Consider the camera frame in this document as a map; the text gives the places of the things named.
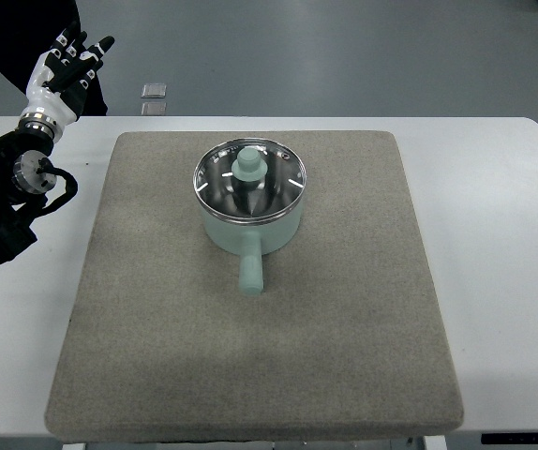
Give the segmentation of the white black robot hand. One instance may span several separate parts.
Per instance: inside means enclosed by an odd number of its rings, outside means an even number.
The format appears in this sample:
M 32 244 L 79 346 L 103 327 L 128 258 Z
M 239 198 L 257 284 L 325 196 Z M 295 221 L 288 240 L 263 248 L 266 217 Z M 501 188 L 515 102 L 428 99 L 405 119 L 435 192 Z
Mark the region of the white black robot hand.
M 72 22 L 40 55 L 28 81 L 21 128 L 43 128 L 58 141 L 83 115 L 103 57 L 115 42 L 107 36 L 86 47 L 87 34 Z

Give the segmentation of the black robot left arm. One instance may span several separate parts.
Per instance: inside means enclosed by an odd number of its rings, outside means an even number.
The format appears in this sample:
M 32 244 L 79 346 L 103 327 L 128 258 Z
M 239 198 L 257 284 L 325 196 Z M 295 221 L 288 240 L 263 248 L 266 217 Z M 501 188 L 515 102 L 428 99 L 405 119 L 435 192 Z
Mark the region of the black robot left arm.
M 0 264 L 36 242 L 36 218 L 77 194 L 50 156 L 68 125 L 108 111 L 97 73 L 114 39 L 86 38 L 74 1 L 0 1 L 0 73 L 27 98 L 16 128 L 0 137 Z

